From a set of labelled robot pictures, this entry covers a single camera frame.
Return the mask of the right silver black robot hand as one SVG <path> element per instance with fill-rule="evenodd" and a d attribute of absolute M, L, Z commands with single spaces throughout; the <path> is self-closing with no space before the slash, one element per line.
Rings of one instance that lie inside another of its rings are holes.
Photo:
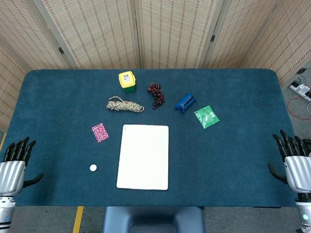
<path fill-rule="evenodd" d="M 297 135 L 289 136 L 280 130 L 281 137 L 273 134 L 285 168 L 285 175 L 280 174 L 273 164 L 268 168 L 272 176 L 288 185 L 296 193 L 311 192 L 311 141 Z"/>

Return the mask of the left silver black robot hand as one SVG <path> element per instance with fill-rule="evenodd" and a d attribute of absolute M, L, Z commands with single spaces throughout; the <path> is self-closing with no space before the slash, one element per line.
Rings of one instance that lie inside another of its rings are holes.
<path fill-rule="evenodd" d="M 25 180 L 25 173 L 36 141 L 29 142 L 29 137 L 16 143 L 11 143 L 5 150 L 0 163 L 0 197 L 14 197 L 22 189 L 38 183 L 43 174 L 38 174 L 31 180 Z"/>

